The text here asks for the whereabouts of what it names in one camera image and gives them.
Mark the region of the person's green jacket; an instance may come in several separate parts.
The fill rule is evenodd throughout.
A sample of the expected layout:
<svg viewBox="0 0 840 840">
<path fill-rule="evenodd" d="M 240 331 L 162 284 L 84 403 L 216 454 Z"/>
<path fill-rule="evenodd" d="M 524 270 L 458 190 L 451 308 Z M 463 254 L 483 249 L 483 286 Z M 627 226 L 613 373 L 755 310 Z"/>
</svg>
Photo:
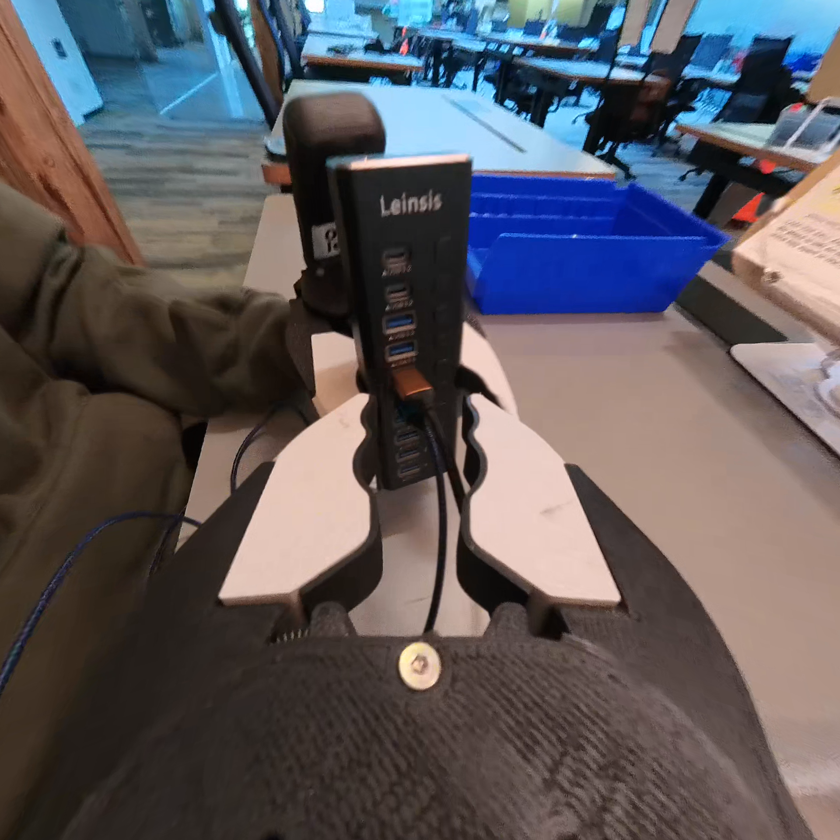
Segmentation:
<svg viewBox="0 0 840 840">
<path fill-rule="evenodd" d="M 120 395 L 42 392 L 26 425 L 2 422 L 2 655 L 68 553 L 106 520 L 180 512 L 193 472 L 179 421 Z M 2 694 L 2 838 L 55 757 L 82 687 L 140 600 L 162 521 L 109 527 L 48 604 Z"/>
</svg>

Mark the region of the dark stand panel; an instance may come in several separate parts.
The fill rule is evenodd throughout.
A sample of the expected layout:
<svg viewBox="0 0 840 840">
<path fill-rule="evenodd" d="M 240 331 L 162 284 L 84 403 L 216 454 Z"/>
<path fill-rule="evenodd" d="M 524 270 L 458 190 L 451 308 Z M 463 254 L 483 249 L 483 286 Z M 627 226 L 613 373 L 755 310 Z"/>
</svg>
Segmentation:
<svg viewBox="0 0 840 840">
<path fill-rule="evenodd" d="M 413 367 L 430 382 L 453 446 L 472 163 L 458 152 L 327 162 L 360 376 L 376 405 L 377 481 L 385 490 L 435 472 L 419 422 L 394 392 L 397 370 Z"/>
</svg>

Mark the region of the wooden pillar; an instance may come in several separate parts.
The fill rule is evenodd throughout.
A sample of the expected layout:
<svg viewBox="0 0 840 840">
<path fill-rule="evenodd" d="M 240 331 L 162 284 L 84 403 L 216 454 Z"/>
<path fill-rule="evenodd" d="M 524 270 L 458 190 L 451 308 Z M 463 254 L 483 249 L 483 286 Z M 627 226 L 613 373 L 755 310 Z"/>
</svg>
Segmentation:
<svg viewBox="0 0 840 840">
<path fill-rule="evenodd" d="M 144 258 L 12 2 L 1 2 L 2 182 L 57 215 L 73 241 Z"/>
</svg>

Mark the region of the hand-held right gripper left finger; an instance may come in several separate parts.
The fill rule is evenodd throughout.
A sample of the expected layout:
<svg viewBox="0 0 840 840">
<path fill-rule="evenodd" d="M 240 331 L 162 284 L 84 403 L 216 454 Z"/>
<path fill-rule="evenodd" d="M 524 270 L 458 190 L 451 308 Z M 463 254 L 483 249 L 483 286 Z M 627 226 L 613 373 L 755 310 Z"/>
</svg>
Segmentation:
<svg viewBox="0 0 840 840">
<path fill-rule="evenodd" d="M 370 395 L 355 395 L 279 452 L 218 593 L 222 604 L 280 604 L 310 616 L 326 602 L 350 612 L 372 594 L 383 572 L 371 488 L 375 408 Z"/>
</svg>

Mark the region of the printed instruction sheet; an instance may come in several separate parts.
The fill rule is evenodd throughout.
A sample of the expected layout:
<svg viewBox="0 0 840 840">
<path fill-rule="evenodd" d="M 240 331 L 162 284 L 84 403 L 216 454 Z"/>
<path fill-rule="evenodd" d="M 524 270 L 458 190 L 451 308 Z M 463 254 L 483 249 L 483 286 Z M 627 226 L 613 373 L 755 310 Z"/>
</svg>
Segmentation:
<svg viewBox="0 0 840 840">
<path fill-rule="evenodd" d="M 838 346 L 838 154 L 750 228 L 732 252 L 731 271 L 822 340 Z"/>
</svg>

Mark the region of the black tripod leg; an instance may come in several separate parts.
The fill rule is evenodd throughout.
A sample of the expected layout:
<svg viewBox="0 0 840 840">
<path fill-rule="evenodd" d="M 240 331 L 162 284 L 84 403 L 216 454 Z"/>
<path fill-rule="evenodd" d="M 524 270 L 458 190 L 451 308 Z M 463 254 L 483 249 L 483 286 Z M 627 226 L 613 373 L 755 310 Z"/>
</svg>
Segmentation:
<svg viewBox="0 0 840 840">
<path fill-rule="evenodd" d="M 213 10 L 218 23 L 217 28 L 232 46 L 264 115 L 266 125 L 272 130 L 280 115 L 280 105 L 271 92 L 265 74 L 249 45 L 236 4 L 234 1 L 215 1 Z"/>
</svg>

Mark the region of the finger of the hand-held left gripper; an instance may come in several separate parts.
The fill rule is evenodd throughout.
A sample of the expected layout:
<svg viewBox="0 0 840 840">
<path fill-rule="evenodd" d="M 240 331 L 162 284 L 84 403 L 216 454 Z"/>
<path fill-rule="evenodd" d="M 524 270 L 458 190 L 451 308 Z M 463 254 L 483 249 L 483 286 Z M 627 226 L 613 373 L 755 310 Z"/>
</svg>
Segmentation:
<svg viewBox="0 0 840 840">
<path fill-rule="evenodd" d="M 518 405 L 501 362 L 485 335 L 470 320 L 463 322 L 458 362 L 458 388 L 484 396 L 501 410 L 519 418 Z"/>
<path fill-rule="evenodd" d="M 311 336 L 315 394 L 311 404 L 316 420 L 321 420 L 345 403 L 360 410 L 363 393 L 356 383 L 359 371 L 354 341 L 336 332 Z"/>
</svg>

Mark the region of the blue plastic bin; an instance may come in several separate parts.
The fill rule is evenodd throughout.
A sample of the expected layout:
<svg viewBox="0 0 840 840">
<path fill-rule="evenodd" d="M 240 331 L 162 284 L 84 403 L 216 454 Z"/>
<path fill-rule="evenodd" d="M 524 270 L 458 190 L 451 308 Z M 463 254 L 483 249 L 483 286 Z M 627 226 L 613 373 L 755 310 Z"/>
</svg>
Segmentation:
<svg viewBox="0 0 840 840">
<path fill-rule="evenodd" d="M 483 314 L 660 313 L 728 241 L 635 182 L 479 174 L 466 279 Z"/>
</svg>

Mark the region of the silver document stand base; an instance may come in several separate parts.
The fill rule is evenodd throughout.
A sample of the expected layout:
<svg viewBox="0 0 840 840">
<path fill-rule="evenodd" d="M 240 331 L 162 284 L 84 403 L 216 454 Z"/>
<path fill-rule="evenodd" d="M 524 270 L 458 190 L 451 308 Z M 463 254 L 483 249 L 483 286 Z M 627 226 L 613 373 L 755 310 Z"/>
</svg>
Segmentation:
<svg viewBox="0 0 840 840">
<path fill-rule="evenodd" d="M 839 455 L 839 350 L 820 343 L 741 343 L 731 358 Z"/>
</svg>

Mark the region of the clear acrylic holder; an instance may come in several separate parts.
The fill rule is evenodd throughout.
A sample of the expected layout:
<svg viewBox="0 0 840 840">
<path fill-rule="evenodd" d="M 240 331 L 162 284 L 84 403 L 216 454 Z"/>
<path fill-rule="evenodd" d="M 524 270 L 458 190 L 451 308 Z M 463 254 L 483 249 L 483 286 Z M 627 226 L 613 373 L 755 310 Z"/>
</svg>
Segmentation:
<svg viewBox="0 0 840 840">
<path fill-rule="evenodd" d="M 796 103 L 782 111 L 765 145 L 831 155 L 839 145 L 839 97 Z"/>
</svg>

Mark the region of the rows of office desks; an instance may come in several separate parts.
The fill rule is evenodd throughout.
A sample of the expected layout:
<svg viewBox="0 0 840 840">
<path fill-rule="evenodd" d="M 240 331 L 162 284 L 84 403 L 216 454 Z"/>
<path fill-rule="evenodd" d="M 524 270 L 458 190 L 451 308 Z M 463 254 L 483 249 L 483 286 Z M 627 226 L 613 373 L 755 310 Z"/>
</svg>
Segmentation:
<svg viewBox="0 0 840 840">
<path fill-rule="evenodd" d="M 800 54 L 788 59 L 792 38 L 758 35 L 743 54 L 735 72 L 733 41 L 728 35 L 683 35 L 669 53 L 649 52 L 645 56 L 610 52 L 599 59 L 600 49 L 590 49 L 548 38 L 487 35 L 467 36 L 444 28 L 409 27 L 398 30 L 392 51 L 377 51 L 374 41 L 357 46 L 349 35 L 326 34 L 311 30 L 301 48 L 301 65 L 315 70 L 333 68 L 357 75 L 408 76 L 413 70 L 408 59 L 430 60 L 434 86 L 448 86 L 456 73 L 460 55 L 473 61 L 474 87 L 489 64 L 496 64 L 492 76 L 497 84 L 498 104 L 524 99 L 534 122 L 543 125 L 543 117 L 552 102 L 582 94 L 585 89 L 636 89 L 647 79 L 663 78 L 664 97 L 654 109 L 655 135 L 663 140 L 677 117 L 693 108 L 693 102 L 705 89 L 717 89 L 764 97 L 769 106 L 798 83 L 813 78 L 820 60 L 814 54 Z M 750 79 L 742 81 L 744 75 Z"/>
</svg>

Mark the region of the group of black office chairs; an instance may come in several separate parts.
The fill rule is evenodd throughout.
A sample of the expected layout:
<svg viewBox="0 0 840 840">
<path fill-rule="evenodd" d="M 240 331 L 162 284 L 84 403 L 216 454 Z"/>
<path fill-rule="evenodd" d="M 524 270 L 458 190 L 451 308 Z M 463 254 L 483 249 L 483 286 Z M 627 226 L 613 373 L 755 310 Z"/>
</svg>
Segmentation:
<svg viewBox="0 0 840 840">
<path fill-rule="evenodd" d="M 792 38 L 767 36 L 752 40 L 714 122 L 770 123 L 778 118 L 791 103 L 792 74 L 784 63 L 791 43 Z M 620 147 L 652 140 L 661 146 L 678 116 L 692 109 L 699 91 L 711 86 L 708 78 L 684 78 L 684 70 L 675 54 L 657 54 L 647 60 L 638 82 L 606 88 L 595 109 L 584 116 L 586 141 L 595 156 L 626 181 L 636 176 L 618 156 Z"/>
</svg>

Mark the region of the blue braided cable teal plug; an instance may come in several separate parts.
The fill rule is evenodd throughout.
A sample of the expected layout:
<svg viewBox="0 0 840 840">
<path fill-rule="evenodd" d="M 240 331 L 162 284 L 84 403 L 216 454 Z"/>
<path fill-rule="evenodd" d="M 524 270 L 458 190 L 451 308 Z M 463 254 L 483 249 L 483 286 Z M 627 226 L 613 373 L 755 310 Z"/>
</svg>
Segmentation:
<svg viewBox="0 0 840 840">
<path fill-rule="evenodd" d="M 453 491 L 456 508 L 461 511 L 465 498 L 463 480 L 460 477 L 459 469 L 455 462 L 454 451 L 447 446 L 443 429 L 438 421 L 438 416 L 432 408 L 423 410 L 422 433 L 427 440 L 427 445 L 432 450 L 435 461 L 435 476 L 437 487 L 438 507 L 438 539 L 437 558 L 434 577 L 432 598 L 428 607 L 424 631 L 430 633 L 435 629 L 439 615 L 439 608 L 443 598 L 445 582 L 446 550 L 448 535 L 448 514 L 446 512 L 445 478 L 448 478 L 449 485 Z M 118 516 L 100 522 L 97 526 L 88 531 L 84 537 L 71 549 L 62 564 L 50 577 L 44 590 L 40 593 L 37 602 L 21 624 L 10 645 L 2 663 L 1 670 L 1 691 L 5 692 L 8 683 L 24 655 L 29 640 L 34 635 L 37 625 L 49 607 L 50 602 L 57 594 L 63 581 L 73 568 L 75 562 L 81 557 L 86 547 L 101 533 L 108 529 L 126 522 L 149 520 L 153 522 L 164 522 L 169 530 L 181 524 L 189 524 L 195 528 L 201 526 L 201 522 L 187 517 L 184 513 L 165 513 L 157 511 L 128 511 Z"/>
</svg>

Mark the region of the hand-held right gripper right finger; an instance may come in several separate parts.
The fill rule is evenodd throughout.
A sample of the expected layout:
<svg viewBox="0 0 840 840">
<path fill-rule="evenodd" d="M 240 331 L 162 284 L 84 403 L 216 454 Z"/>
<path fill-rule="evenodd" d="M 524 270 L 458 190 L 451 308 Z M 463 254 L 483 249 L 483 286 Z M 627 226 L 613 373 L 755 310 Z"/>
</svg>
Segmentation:
<svg viewBox="0 0 840 840">
<path fill-rule="evenodd" d="M 621 595 L 563 458 L 483 395 L 464 400 L 465 497 L 456 570 L 485 610 L 611 609 Z"/>
</svg>

